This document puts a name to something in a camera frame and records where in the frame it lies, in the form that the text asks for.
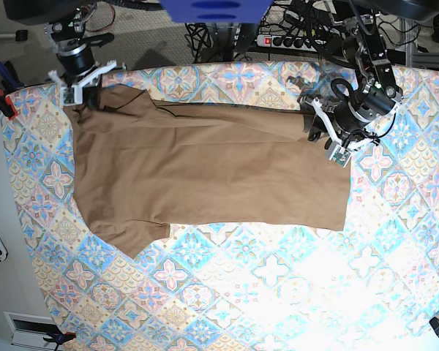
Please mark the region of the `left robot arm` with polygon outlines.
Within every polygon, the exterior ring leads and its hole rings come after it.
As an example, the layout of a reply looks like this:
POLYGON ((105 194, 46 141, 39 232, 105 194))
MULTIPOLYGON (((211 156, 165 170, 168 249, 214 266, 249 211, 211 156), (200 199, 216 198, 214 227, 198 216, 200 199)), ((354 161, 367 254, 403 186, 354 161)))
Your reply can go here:
POLYGON ((360 148, 369 143, 377 145, 388 134, 368 132, 366 126, 381 116, 394 118, 403 99, 385 43, 378 33, 375 15, 360 15, 352 4, 350 8, 354 16, 334 20, 332 24, 348 34, 342 42, 346 59, 342 65, 355 70, 358 88, 355 90, 348 81, 335 78, 330 86, 338 98, 336 102, 319 97, 303 97, 299 101, 314 113, 313 120, 304 129, 308 140, 316 142, 328 135, 326 157, 343 167, 360 148))

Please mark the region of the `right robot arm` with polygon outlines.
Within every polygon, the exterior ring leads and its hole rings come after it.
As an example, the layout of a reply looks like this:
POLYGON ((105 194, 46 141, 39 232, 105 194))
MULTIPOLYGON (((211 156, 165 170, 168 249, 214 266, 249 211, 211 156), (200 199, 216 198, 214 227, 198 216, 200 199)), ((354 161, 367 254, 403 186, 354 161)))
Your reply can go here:
POLYGON ((48 78, 59 87, 59 102, 64 107, 99 107, 102 76, 114 69, 126 68, 123 64, 118 65, 116 60, 101 64, 94 58, 93 48, 101 48, 114 41, 111 33, 85 35, 86 24, 97 8, 96 3, 80 6, 45 27, 56 58, 64 69, 62 74, 55 69, 49 71, 48 78))

